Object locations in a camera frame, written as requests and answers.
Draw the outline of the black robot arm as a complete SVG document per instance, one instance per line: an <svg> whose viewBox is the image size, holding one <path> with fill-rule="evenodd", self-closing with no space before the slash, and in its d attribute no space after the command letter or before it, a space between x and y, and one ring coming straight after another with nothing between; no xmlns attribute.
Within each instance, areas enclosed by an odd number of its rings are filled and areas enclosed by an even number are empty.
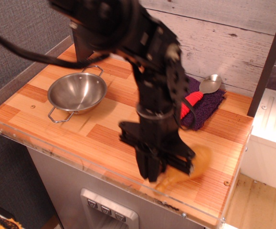
<svg viewBox="0 0 276 229"><path fill-rule="evenodd" d="M141 176L155 182L166 167L193 172L195 153L179 136L181 106L189 80L177 36L137 0L52 0L71 20L84 45L116 54L133 69L139 122L121 122L120 139L133 146Z"/></svg>

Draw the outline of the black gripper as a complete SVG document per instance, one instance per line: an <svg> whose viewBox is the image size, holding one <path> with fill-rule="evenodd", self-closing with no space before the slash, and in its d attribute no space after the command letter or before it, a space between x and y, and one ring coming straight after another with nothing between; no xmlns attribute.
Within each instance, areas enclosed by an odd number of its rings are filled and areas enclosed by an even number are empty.
<svg viewBox="0 0 276 229"><path fill-rule="evenodd" d="M191 174L195 152L179 136L180 106L166 113L153 113L137 106L139 122L119 123L120 140L134 147L140 175L156 182L168 165Z"/></svg>

